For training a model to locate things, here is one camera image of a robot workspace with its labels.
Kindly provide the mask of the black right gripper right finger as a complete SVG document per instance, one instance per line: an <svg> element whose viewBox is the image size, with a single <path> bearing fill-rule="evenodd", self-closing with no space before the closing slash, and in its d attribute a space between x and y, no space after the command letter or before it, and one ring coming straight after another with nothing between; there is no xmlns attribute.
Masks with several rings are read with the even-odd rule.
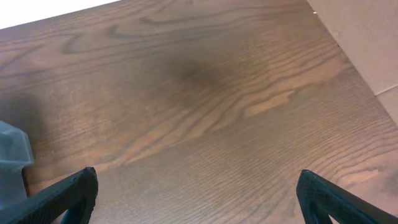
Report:
<svg viewBox="0 0 398 224"><path fill-rule="evenodd" d="M305 223L397 224L397 217L381 210L318 174L304 169L296 194Z"/></svg>

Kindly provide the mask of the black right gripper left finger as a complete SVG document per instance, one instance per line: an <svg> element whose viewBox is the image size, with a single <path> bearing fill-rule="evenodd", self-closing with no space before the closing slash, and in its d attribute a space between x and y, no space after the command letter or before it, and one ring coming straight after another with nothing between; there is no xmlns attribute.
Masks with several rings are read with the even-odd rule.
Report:
<svg viewBox="0 0 398 224"><path fill-rule="evenodd" d="M52 223L64 215L62 223L88 224L97 195L95 168L86 167L21 203L4 209L1 211L1 223Z"/></svg>

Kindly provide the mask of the clear plastic storage bin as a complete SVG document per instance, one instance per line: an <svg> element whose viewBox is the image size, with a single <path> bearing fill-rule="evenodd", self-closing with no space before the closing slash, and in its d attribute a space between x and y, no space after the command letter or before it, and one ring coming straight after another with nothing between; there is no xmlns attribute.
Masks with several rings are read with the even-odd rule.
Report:
<svg viewBox="0 0 398 224"><path fill-rule="evenodd" d="M27 198L22 170L33 163L28 135L1 121L1 210Z"/></svg>

